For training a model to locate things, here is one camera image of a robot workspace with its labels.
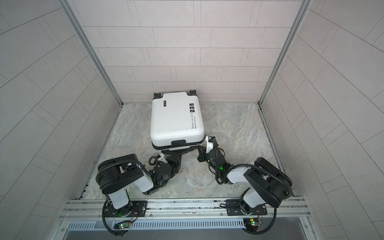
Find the gray marble floor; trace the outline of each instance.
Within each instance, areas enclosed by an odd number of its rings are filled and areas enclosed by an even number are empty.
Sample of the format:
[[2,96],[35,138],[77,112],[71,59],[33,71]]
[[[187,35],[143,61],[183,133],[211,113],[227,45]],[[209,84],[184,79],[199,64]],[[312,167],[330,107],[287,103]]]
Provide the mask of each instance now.
[[[219,147],[226,153],[227,162],[253,163],[256,158],[264,157],[277,166],[255,104],[200,103],[200,108],[205,134],[216,137]],[[150,124],[150,104],[124,105],[99,163],[135,153],[148,170],[152,169],[148,159],[159,151],[152,148]],[[250,186],[248,183],[218,185],[208,165],[197,161],[198,154],[197,150],[184,154],[179,173],[150,196],[142,194],[133,184],[127,186],[130,198],[239,197]],[[83,194],[84,199],[105,199],[95,181],[96,171]]]

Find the robotic arm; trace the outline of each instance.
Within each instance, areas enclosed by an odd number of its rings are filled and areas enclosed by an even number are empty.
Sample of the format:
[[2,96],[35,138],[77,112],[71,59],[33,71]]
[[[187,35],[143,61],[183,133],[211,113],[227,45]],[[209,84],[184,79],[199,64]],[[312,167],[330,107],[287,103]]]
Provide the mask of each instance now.
[[[218,184],[237,182],[249,182],[251,184],[252,189],[248,188],[239,198],[239,208],[243,214],[251,215],[258,211],[256,208],[258,205],[265,203],[275,208],[272,223],[265,230],[259,232],[245,230],[251,234],[261,234],[268,231],[274,223],[276,208],[280,206],[283,199],[292,195],[291,179],[262,157],[257,158],[254,164],[229,164],[225,160],[225,152],[218,147],[216,138],[211,136],[206,137],[205,140],[207,142],[206,147],[192,146],[183,150],[164,150],[158,156],[151,157],[149,165],[154,166],[154,168],[150,171],[138,161],[135,154],[110,159],[99,164],[96,182],[102,193],[108,196],[104,208],[110,199],[116,210],[131,209],[128,193],[124,190],[125,186],[133,183],[145,195],[158,191],[179,172],[182,155],[198,149],[199,157],[197,160],[208,163],[209,170],[215,174]],[[114,235],[122,236],[125,233],[111,230],[105,223],[104,217],[103,222],[107,230]]]

